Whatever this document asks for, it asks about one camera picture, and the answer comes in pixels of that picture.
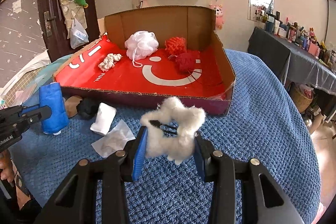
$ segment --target white dot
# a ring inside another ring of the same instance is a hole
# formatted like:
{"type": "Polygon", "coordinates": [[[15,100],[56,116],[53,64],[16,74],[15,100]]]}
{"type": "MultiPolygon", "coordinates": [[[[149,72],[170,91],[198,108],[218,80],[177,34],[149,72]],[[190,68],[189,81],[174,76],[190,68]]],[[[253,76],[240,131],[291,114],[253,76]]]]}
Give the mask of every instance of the white dot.
{"type": "Polygon", "coordinates": [[[159,56],[152,56],[149,58],[149,60],[154,61],[154,62],[159,62],[161,61],[161,57],[159,56]]]}

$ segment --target pink plush toy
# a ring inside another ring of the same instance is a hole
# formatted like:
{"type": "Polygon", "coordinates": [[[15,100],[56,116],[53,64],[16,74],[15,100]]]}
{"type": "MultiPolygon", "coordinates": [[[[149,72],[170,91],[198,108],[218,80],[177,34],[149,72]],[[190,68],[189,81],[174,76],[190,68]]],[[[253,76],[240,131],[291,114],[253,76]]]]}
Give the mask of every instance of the pink plush toy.
{"type": "Polygon", "coordinates": [[[222,5],[210,4],[210,8],[216,11],[216,29],[221,30],[223,28],[223,24],[225,23],[222,5]]]}

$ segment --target woven trash bin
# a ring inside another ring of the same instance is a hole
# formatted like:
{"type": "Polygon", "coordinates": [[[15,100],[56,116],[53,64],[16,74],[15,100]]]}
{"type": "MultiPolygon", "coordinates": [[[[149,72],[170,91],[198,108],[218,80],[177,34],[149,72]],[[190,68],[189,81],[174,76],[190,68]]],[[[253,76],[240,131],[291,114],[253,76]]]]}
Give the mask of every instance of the woven trash bin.
{"type": "Polygon", "coordinates": [[[300,89],[294,84],[291,85],[289,95],[300,113],[304,112],[307,107],[309,107],[310,103],[314,98],[314,96],[312,96],[312,98],[308,98],[307,96],[302,94],[300,89]]]}

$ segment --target white string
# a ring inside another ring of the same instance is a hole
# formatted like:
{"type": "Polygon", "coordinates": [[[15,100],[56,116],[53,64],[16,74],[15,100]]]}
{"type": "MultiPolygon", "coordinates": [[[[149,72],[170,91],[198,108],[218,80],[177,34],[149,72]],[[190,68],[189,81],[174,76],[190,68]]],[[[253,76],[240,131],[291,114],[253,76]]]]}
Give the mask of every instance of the white string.
{"type": "Polygon", "coordinates": [[[135,59],[135,53],[137,52],[137,48],[138,48],[138,47],[135,48],[135,50],[134,50],[134,52],[133,52],[133,55],[132,55],[132,64],[133,64],[133,66],[136,67],[136,68],[141,68],[143,65],[142,65],[141,63],[136,62],[136,61],[134,60],[134,59],[135,59]]]}

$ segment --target gray star wallpaper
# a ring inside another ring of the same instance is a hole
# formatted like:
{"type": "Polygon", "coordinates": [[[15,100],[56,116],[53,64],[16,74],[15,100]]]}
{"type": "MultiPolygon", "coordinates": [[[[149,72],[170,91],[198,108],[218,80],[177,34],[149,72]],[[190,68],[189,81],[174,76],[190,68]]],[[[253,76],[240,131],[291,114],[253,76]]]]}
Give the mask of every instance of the gray star wallpaper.
{"type": "Polygon", "coordinates": [[[45,50],[37,0],[4,0],[0,4],[0,87],[45,50]]]}

